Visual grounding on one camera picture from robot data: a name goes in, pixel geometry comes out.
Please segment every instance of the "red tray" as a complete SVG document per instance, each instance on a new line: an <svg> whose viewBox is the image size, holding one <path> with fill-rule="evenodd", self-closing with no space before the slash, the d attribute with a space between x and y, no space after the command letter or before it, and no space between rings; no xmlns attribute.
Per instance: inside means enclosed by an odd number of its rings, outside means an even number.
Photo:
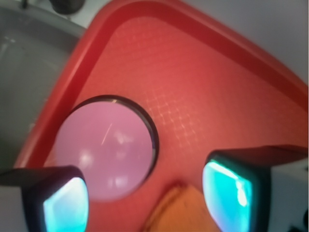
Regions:
<svg viewBox="0 0 309 232"><path fill-rule="evenodd" d="M72 108L103 94L150 114L160 152L134 193L91 201L89 231L140 230L172 184L201 189L214 149L308 145L308 88L272 56L177 0L115 0L80 40L15 166L53 165L55 136Z"/></svg>

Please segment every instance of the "gray sink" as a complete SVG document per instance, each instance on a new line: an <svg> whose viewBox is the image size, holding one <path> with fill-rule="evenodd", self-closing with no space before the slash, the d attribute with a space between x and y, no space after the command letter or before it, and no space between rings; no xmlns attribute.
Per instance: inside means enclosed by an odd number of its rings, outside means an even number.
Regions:
<svg viewBox="0 0 309 232"><path fill-rule="evenodd" d="M12 167L84 28L0 0L0 168Z"/></svg>

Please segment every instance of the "orange cloth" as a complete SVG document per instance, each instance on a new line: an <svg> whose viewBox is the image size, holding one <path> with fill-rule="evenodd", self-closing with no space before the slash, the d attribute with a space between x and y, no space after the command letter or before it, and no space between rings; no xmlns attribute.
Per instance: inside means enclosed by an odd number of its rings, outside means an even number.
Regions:
<svg viewBox="0 0 309 232"><path fill-rule="evenodd" d="M174 187L148 218L144 232L220 230L212 220L203 194L192 186Z"/></svg>

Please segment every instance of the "glowing teal screen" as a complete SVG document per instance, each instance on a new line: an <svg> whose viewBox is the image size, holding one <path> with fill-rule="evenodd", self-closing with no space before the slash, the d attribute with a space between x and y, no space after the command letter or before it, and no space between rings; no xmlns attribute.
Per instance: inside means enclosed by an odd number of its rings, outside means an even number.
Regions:
<svg viewBox="0 0 309 232"><path fill-rule="evenodd" d="M215 160L203 170L203 191L210 215L224 232L250 230L252 184Z"/></svg>
<svg viewBox="0 0 309 232"><path fill-rule="evenodd" d="M43 203L48 232L83 232L89 213L87 186L74 177Z"/></svg>

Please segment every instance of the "pink circle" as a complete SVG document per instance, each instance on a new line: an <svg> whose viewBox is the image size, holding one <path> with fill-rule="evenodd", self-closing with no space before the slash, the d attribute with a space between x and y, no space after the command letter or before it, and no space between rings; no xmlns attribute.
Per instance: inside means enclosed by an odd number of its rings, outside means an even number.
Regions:
<svg viewBox="0 0 309 232"><path fill-rule="evenodd" d="M152 168L152 138L144 121L116 101L97 101L75 110L56 138L57 165L79 167L94 200L127 196Z"/></svg>

